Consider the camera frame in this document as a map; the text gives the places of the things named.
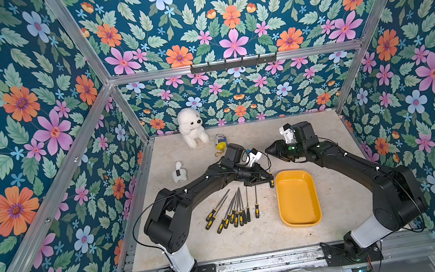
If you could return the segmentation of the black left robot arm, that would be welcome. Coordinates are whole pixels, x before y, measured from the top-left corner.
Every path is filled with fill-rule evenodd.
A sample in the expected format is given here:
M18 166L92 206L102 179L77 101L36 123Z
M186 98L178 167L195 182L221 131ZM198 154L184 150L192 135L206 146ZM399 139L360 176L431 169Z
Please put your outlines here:
M263 156L255 148L248 151L233 143L199 178L174 190L163 188L158 193L143 231L168 257L173 272L196 271L197 261L186 246L196 206L232 182L257 186L274 179L259 164Z

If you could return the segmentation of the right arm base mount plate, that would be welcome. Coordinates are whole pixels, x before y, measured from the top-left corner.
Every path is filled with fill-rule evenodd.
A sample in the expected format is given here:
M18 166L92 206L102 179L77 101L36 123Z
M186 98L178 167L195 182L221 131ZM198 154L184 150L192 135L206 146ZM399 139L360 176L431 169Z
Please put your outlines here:
M330 267L376 262L383 258L378 244L366 248L359 248L353 241L328 244L321 242L325 261Z

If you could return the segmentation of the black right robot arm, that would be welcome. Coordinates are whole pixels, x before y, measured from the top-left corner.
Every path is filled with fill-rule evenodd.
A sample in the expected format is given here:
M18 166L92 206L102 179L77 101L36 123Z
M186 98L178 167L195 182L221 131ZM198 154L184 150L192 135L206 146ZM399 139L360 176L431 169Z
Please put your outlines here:
M266 153L285 162L311 162L351 178L372 192L372 214L344 240L344 251L352 257L374 243L400 231L416 218L423 218L428 204L411 169L388 167L344 150L335 141L316 135L310 122L285 124L282 139Z

